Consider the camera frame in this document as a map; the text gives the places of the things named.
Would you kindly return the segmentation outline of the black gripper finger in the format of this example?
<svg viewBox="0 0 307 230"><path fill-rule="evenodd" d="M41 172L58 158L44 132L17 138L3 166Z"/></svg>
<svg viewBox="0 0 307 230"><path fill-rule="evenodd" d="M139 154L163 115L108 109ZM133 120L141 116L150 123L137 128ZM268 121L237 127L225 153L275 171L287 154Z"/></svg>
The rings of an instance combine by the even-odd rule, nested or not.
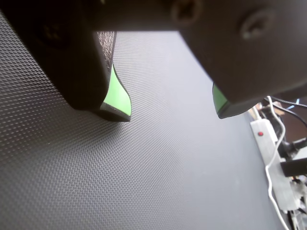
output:
<svg viewBox="0 0 307 230"><path fill-rule="evenodd" d="M222 119L307 82L304 0L174 0L171 18L212 79Z"/></svg>

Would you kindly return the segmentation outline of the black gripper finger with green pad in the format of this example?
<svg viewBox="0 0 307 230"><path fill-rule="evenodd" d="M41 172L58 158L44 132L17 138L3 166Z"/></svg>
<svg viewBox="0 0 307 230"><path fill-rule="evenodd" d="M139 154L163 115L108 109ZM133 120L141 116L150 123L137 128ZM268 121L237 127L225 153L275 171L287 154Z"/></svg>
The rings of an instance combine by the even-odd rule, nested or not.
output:
<svg viewBox="0 0 307 230"><path fill-rule="evenodd" d="M106 62L80 0L3 0L0 9L73 109L130 121L130 97Z"/></svg>

